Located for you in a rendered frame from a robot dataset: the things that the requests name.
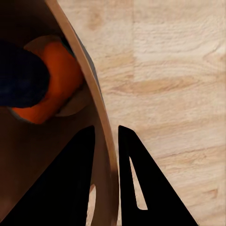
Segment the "can of soda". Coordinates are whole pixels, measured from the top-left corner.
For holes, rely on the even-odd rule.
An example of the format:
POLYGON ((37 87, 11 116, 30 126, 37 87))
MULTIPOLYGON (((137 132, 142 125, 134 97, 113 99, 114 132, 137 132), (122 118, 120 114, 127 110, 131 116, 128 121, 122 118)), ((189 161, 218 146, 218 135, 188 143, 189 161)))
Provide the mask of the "can of soda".
POLYGON ((16 119, 30 125, 48 122, 86 81, 73 50, 65 39, 48 43, 39 57, 43 59, 49 74, 49 85, 44 98, 31 108, 8 108, 16 119))
POLYGON ((0 107, 31 108, 44 98, 49 74, 36 54, 0 38, 0 107))

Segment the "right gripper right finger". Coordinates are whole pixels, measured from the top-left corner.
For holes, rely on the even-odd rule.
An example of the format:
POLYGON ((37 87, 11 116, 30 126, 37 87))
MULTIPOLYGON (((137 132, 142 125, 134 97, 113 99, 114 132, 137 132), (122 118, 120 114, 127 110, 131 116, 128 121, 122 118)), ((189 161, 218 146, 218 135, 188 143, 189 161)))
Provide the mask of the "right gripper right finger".
POLYGON ((198 226, 134 130, 118 127, 122 226, 198 226), (131 158, 148 210, 137 207, 131 158))

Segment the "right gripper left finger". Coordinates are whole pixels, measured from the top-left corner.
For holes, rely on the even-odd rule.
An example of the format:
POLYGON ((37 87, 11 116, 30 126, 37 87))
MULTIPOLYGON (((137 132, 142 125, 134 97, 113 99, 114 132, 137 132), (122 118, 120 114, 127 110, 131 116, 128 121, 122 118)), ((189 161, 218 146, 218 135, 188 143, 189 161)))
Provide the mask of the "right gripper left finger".
POLYGON ((0 226, 86 226, 95 127, 79 130, 0 226))

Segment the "trash can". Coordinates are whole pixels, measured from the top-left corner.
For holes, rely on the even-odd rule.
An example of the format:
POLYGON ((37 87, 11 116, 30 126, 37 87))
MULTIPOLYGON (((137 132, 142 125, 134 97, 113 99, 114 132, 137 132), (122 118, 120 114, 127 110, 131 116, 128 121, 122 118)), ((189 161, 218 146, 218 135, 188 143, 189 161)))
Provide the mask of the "trash can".
POLYGON ((19 121, 12 107, 0 107, 0 223, 73 136, 94 125, 89 193, 96 186, 96 202, 90 226, 117 226, 119 175, 111 126, 94 63, 59 3, 0 0, 0 38, 38 57, 48 43, 65 39, 86 79, 42 125, 19 121))

